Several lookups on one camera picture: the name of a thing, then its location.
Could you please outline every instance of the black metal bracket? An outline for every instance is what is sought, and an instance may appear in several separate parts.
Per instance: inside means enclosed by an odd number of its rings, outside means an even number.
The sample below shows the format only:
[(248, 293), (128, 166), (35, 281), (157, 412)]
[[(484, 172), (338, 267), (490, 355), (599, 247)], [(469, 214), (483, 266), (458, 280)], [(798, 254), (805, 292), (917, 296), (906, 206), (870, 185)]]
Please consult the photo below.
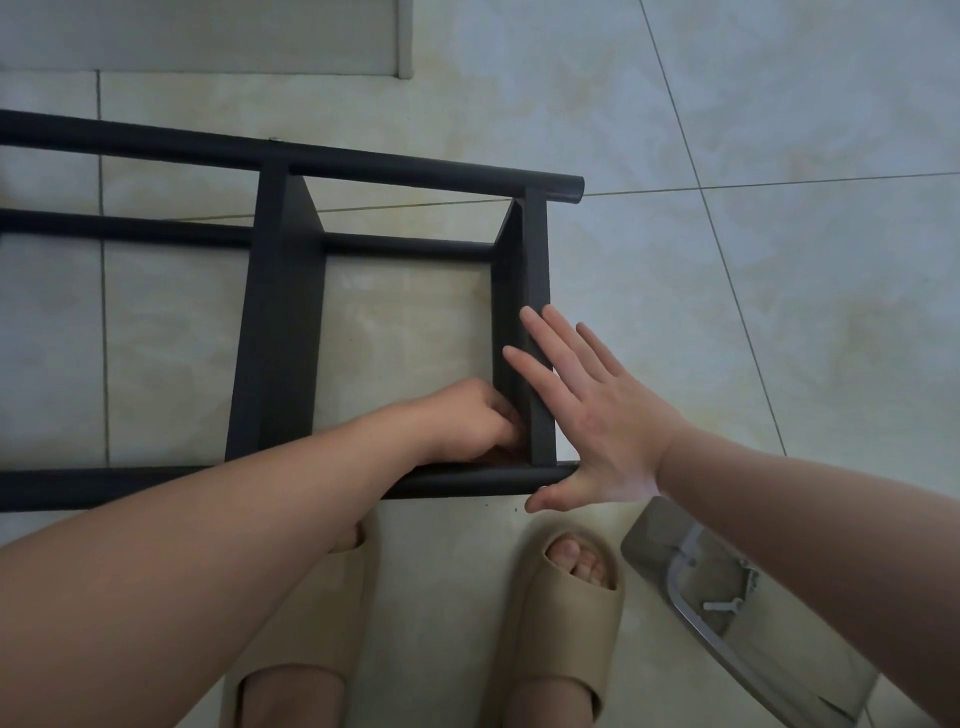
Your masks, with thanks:
[[(529, 433), (526, 463), (437, 465), (404, 476), (387, 497), (533, 493), (573, 472), (557, 463), (553, 418), (503, 360), (505, 345), (547, 363), (519, 323), (550, 301), (546, 204), (578, 203), (581, 177), (274, 142), (222, 134), (0, 110), (0, 146), (252, 169), (252, 228), (0, 208), (0, 234), (123, 240), (250, 251), (225, 457), (311, 434), (328, 255), (413, 257), (491, 265), (493, 385)], [(512, 198), (495, 242), (324, 231), (304, 177), (401, 184)], [(0, 472), (0, 512), (89, 508), (202, 466)]]

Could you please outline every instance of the black metal bar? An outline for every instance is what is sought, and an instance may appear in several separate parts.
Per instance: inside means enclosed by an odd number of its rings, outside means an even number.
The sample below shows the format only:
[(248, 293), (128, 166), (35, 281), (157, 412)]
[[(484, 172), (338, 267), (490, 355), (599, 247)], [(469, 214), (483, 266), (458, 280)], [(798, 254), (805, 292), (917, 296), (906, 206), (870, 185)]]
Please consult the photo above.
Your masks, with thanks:
[(496, 197), (522, 197), (528, 188), (543, 190), (554, 202), (578, 203), (584, 195), (584, 179), (571, 175), (27, 111), (0, 110), (0, 145), (5, 144), (234, 169), (260, 169), (268, 161), (282, 160), (289, 162), (291, 174), (305, 177)]
[[(0, 233), (2, 232), (241, 250), (248, 249), (253, 239), (253, 228), (249, 226), (145, 220), (136, 217), (101, 217), (6, 207), (0, 207)], [(493, 245), (460, 240), (325, 232), (324, 249), (329, 255), (490, 262)]]
[(500, 232), (493, 243), (490, 268), (490, 308), (493, 353), (493, 386), (516, 408), (525, 425), (529, 424), (529, 397), (523, 381), (503, 358), (503, 348), (523, 348), (522, 327), (517, 313), (522, 306), (523, 207), (517, 200), (510, 203)]
[(244, 226), (182, 223), (175, 220), (142, 220), (134, 217), (101, 217), (63, 212), (0, 208), (0, 232), (166, 243), (205, 248), (250, 247), (252, 229)]
[(493, 386), (510, 400), (527, 427), (531, 465), (549, 466), (557, 460), (553, 417), (529, 384), (503, 359), (510, 345), (531, 353), (550, 367), (543, 352), (527, 334), (519, 310), (540, 311), (550, 302), (550, 273), (546, 259), (546, 201), (542, 195), (514, 200), (493, 244), (491, 310)]
[(2, 471), (0, 513), (95, 508), (203, 469), (202, 466), (177, 466)]
[(303, 177), (281, 161), (260, 172), (227, 460), (313, 431), (324, 229)]
[(433, 240), (423, 237), (354, 235), (345, 232), (325, 233), (324, 247), (330, 255), (413, 257), (477, 263), (489, 263), (493, 255), (493, 245), (490, 243)]
[[(95, 508), (208, 466), (88, 468), (0, 472), (0, 513)], [(527, 465), (435, 465), (417, 468), (385, 498), (522, 496), (573, 473), (577, 463), (546, 468)]]
[(384, 498), (524, 496), (563, 480), (578, 465), (431, 465), (403, 476)]
[[(547, 250), (546, 197), (538, 189), (528, 189), (523, 204), (522, 289), (524, 305), (539, 312), (550, 303), (550, 254)], [(543, 366), (552, 369), (537, 343), (520, 328), (522, 348)], [(552, 465), (557, 462), (557, 428), (553, 415), (533, 388), (522, 382), (530, 402), (529, 438), (531, 465)]]

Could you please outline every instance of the forearm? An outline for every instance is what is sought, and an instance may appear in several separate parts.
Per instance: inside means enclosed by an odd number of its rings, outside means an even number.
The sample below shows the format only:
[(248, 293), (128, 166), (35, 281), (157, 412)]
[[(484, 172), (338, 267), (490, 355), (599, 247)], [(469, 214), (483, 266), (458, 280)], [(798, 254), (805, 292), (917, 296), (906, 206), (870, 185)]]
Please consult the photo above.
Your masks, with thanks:
[(336, 538), (421, 461), (418, 428), (401, 410), (189, 475), (0, 550), (6, 719), (63, 722), (68, 709), (77, 724), (172, 724)]
[(690, 429), (661, 490), (945, 724), (960, 721), (960, 501)]

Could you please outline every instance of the beige slide sandal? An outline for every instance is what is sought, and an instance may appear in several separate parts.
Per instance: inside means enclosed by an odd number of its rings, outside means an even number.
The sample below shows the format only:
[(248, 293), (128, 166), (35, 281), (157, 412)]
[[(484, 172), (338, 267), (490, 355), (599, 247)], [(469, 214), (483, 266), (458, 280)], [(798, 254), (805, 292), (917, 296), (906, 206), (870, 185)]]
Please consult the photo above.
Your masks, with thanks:
[[(572, 537), (603, 560), (612, 589), (594, 586), (547, 558), (546, 550), (561, 536)], [(616, 555), (592, 531), (558, 524), (532, 539), (514, 573), (479, 728), (499, 726), (513, 687), (540, 677), (583, 684), (593, 695), (596, 719), (606, 700), (623, 595)]]
[(248, 675), (279, 665), (323, 667), (348, 682), (356, 673), (380, 559), (376, 517), (360, 521), (360, 545), (328, 553), (289, 593), (224, 680), (220, 728), (234, 728)]

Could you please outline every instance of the left hand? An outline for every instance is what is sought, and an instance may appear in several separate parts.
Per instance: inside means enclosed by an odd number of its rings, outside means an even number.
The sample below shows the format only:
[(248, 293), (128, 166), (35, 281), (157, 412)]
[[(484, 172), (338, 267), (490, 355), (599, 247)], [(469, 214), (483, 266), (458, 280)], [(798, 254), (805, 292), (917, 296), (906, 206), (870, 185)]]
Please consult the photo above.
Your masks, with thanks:
[(523, 443), (520, 416), (492, 385), (476, 377), (405, 403), (429, 438), (424, 464), (475, 460)]

